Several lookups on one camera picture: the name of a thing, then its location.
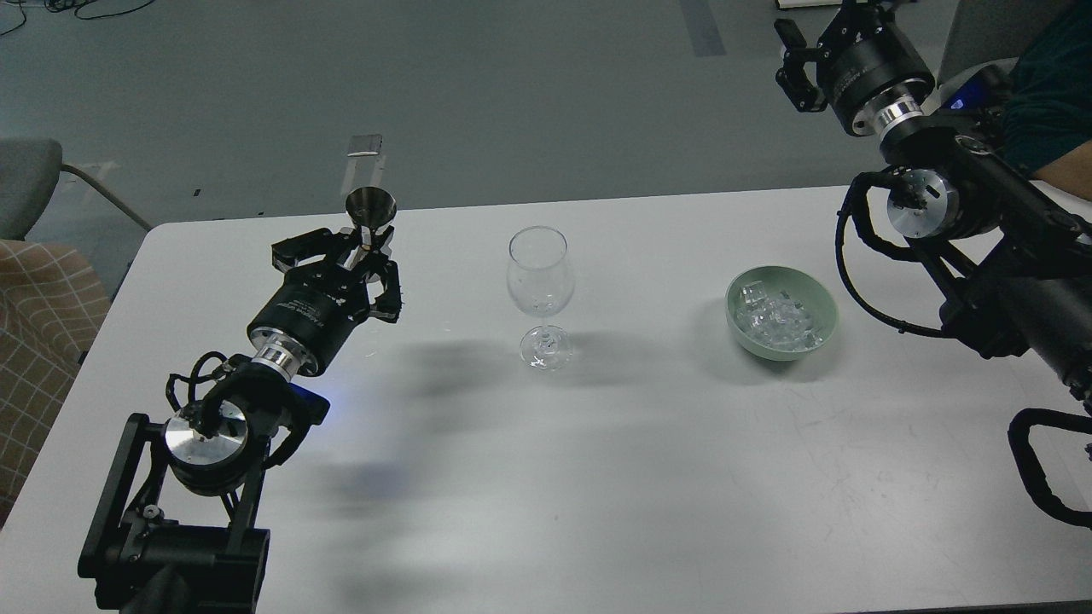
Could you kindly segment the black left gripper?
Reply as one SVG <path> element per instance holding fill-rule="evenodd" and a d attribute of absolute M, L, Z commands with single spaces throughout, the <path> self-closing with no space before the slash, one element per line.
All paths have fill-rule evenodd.
<path fill-rule="evenodd" d="M 285 273 L 283 283 L 247 327 L 256 347 L 265 331 L 280 332 L 307 353 L 299 370 L 305 377 L 324 374 L 352 330 L 367 318 L 397 323 L 403 308 L 397 262 L 391 258 L 395 232 L 371 234 L 363 270 L 351 271 L 363 247 L 363 231 L 320 227 L 270 245 L 270 263 Z M 320 258 L 300 267 L 305 261 Z M 369 298 L 367 285 L 381 292 Z"/>

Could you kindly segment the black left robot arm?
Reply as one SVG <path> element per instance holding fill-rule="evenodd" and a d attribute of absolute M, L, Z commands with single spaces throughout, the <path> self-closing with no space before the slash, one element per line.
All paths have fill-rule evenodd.
<path fill-rule="evenodd" d="M 253 613 L 270 532 L 257 524 L 266 473 L 288 462 L 330 402 L 320 376 L 367 320 L 402 309 L 389 222 L 276 243 L 283 275 L 247 327 L 250 355 L 207 352 L 169 374 L 171 415 L 133 414 L 78 556 L 94 600 L 116 613 Z"/>

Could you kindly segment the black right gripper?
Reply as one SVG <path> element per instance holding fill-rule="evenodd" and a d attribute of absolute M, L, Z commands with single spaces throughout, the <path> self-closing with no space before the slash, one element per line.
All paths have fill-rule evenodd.
<path fill-rule="evenodd" d="M 841 1 L 832 23 L 809 47 L 795 20 L 776 19 L 783 45 L 775 81 L 797 113 L 823 113 L 829 104 L 846 135 L 873 135 L 866 107 L 902 86 L 922 102 L 936 86 L 931 70 L 894 24 L 914 1 Z M 816 84 L 807 64 L 816 64 Z"/>

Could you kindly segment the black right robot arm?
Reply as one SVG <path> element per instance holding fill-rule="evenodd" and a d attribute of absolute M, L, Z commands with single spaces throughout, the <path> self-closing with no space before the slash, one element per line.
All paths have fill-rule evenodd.
<path fill-rule="evenodd" d="M 901 333 L 956 339 L 983 358 L 1034 350 L 1089 408 L 1089 223 L 996 154 L 980 116 L 924 113 L 935 88 L 897 1 L 843 1 L 815 45 L 775 21 L 775 80 L 799 113 L 831 108 L 846 135 L 877 135 L 882 172 L 862 172 L 839 208 L 839 278 L 851 298 Z M 936 329 L 877 310 L 848 278 L 846 226 L 867 247 L 916 262 L 943 294 Z"/>

